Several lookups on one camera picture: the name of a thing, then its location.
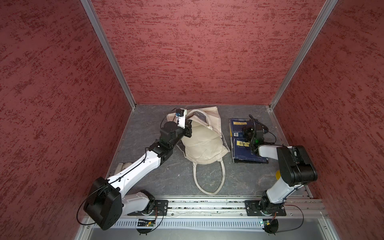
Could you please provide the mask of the yellow cup with batteries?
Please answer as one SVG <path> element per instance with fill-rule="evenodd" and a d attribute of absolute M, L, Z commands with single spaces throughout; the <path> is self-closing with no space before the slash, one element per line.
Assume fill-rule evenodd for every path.
<path fill-rule="evenodd" d="M 280 170 L 278 170 L 278 171 L 276 172 L 276 179 L 277 179 L 277 181 L 278 181 L 280 178 L 281 178 L 281 173 L 280 173 Z"/>

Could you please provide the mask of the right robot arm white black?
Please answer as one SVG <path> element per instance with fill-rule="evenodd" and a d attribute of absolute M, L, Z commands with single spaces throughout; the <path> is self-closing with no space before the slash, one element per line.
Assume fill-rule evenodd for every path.
<path fill-rule="evenodd" d="M 243 135 L 253 154 L 279 163 L 280 178 L 263 193 L 259 202 L 258 210 L 265 216 L 275 214 L 293 192 L 318 179 L 318 172 L 303 146 L 287 147 L 266 142 L 264 134 L 269 132 L 265 125 L 258 122 L 243 128 Z"/>

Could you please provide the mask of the corner aluminium post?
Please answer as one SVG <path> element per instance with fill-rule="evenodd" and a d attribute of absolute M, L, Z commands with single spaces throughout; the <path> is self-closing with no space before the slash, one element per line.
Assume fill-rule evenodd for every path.
<path fill-rule="evenodd" d="M 83 5 L 83 8 L 85 9 L 85 12 L 91 22 L 91 25 L 93 26 L 93 29 L 106 53 L 106 56 L 115 72 L 116 77 L 118 78 L 118 81 L 126 95 L 127 100 L 130 103 L 130 106 L 133 110 L 136 108 L 136 101 L 134 100 L 133 94 L 128 86 L 128 83 L 126 81 L 126 78 L 124 77 L 123 71 L 118 63 L 118 60 L 113 52 L 113 49 L 108 41 L 108 38 L 105 34 L 105 31 L 102 27 L 102 24 L 97 16 L 97 13 L 95 11 L 95 8 L 92 4 L 92 1 L 90 0 L 81 0 L 81 3 Z"/>
<path fill-rule="evenodd" d="M 324 24 L 326 23 L 327 19 L 329 18 L 330 14 L 332 13 L 332 11 L 335 8 L 337 3 L 338 3 L 338 0 L 326 0 L 325 1 L 325 3 L 323 5 L 323 7 L 321 8 L 316 20 L 314 21 L 314 24 L 312 25 L 310 31 L 308 32 L 298 54 L 296 55 L 291 67 L 289 68 L 287 74 L 285 75 L 278 91 L 276 92 L 275 96 L 273 97 L 272 101 L 269 104 L 270 112 L 274 111 L 279 100 L 281 99 L 285 90 L 289 86 L 295 73 L 299 69 L 301 63 L 305 59 L 307 53 L 311 49 L 313 43 L 315 42 L 317 36 L 319 35 L 320 31 L 322 30 Z"/>

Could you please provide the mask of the cream canvas tote bag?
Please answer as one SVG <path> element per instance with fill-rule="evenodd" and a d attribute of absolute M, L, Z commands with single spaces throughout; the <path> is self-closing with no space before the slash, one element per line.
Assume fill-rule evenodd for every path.
<path fill-rule="evenodd" d="M 177 123 L 175 113 L 169 113 L 167 120 Z M 222 132 L 222 119 L 217 107 L 187 110 L 187 120 L 192 120 L 192 136 L 184 137 L 177 144 L 184 157 L 193 163 L 193 176 L 198 189 L 209 196 L 214 196 L 222 189 L 226 179 L 223 157 L 230 152 Z M 222 179 L 214 192 L 204 190 L 198 183 L 197 166 L 218 162 L 221 165 Z"/>

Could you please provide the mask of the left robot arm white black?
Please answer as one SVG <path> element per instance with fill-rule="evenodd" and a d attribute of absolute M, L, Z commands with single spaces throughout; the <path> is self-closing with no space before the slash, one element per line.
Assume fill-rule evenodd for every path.
<path fill-rule="evenodd" d="M 128 191 L 152 170 L 162 165 L 173 154 L 174 147 L 183 137 L 192 136 L 192 120 L 184 127 L 167 122 L 161 128 L 161 137 L 146 148 L 145 154 L 118 174 L 93 182 L 89 195 L 80 207 L 102 230 L 111 228 L 122 215 L 149 211 L 155 198 L 147 191 L 128 195 Z"/>

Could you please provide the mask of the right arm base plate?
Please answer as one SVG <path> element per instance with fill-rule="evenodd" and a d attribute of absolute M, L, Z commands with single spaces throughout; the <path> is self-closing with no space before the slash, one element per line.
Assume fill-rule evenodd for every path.
<path fill-rule="evenodd" d="M 261 201 L 245 201 L 245 209 L 247 216 L 258 217 L 285 217 L 286 210 L 282 203 L 273 204 L 265 200 Z"/>

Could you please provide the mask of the aluminium front rail frame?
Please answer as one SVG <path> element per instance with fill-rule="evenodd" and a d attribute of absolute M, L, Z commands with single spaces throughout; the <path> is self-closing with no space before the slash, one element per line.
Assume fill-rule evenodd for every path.
<path fill-rule="evenodd" d="M 160 197 L 167 201 L 156 218 L 160 226 L 140 234 L 140 217 L 121 217 L 109 230 L 81 227 L 76 240 L 338 240 L 340 237 L 319 199 L 292 197 L 286 215 L 277 217 L 276 234 L 265 232 L 267 217 L 250 216 L 247 197 Z"/>

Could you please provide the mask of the right corner aluminium post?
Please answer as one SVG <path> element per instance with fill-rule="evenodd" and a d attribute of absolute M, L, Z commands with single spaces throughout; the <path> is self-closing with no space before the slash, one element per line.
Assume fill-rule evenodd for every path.
<path fill-rule="evenodd" d="M 324 24 L 326 23 L 327 19 L 329 18 L 330 14 L 332 13 L 332 11 L 335 8 L 337 3 L 338 3 L 338 0 L 326 0 L 325 1 L 325 3 L 323 5 L 323 7 L 321 8 L 316 20 L 314 21 L 314 24 L 312 25 L 310 31 L 308 32 L 298 54 L 296 55 L 291 67 L 289 68 L 287 74 L 285 75 L 278 91 L 276 92 L 275 96 L 273 97 L 272 101 L 269 104 L 270 112 L 274 111 L 279 100 L 281 99 L 285 90 L 289 86 L 295 73 L 299 69 L 301 63 L 305 59 L 307 53 L 311 49 L 313 43 L 315 42 L 317 36 L 319 35 L 320 31 L 322 30 Z"/>

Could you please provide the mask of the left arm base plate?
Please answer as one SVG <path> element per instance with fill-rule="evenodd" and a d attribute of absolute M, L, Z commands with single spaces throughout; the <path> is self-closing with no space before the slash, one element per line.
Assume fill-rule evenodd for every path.
<path fill-rule="evenodd" d="M 156 217 L 156 216 L 166 216 L 168 212 L 168 200 L 154 200 L 150 207 L 146 208 L 141 212 L 133 212 L 128 214 L 128 216 L 144 216 L 144 217 Z"/>

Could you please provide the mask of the white rolled cloth object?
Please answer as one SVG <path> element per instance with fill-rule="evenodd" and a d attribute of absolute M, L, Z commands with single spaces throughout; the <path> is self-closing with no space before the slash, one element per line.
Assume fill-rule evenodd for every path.
<path fill-rule="evenodd" d="M 115 170 L 115 173 L 114 175 L 117 175 L 118 173 L 120 173 L 121 171 L 125 170 L 126 168 L 128 168 L 130 165 L 132 165 L 132 163 L 119 163 L 116 170 Z"/>

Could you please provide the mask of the left corner aluminium post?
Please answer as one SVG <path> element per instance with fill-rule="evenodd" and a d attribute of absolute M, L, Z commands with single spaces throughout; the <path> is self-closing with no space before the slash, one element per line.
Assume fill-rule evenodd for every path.
<path fill-rule="evenodd" d="M 95 8 L 92 4 L 92 1 L 90 0 L 81 0 L 81 3 L 83 5 L 83 8 L 85 9 L 85 12 L 91 22 L 91 25 L 93 26 L 93 29 L 106 53 L 106 56 L 115 72 L 116 77 L 118 78 L 118 81 L 126 95 L 127 100 L 130 103 L 130 106 L 133 110 L 136 108 L 136 101 L 134 100 L 133 94 L 128 86 L 128 83 L 126 81 L 126 78 L 124 77 L 123 71 L 118 63 L 118 60 L 113 52 L 113 49 L 108 41 L 108 38 L 105 34 L 105 31 L 102 27 L 102 24 L 97 16 L 97 13 L 95 11 Z"/>

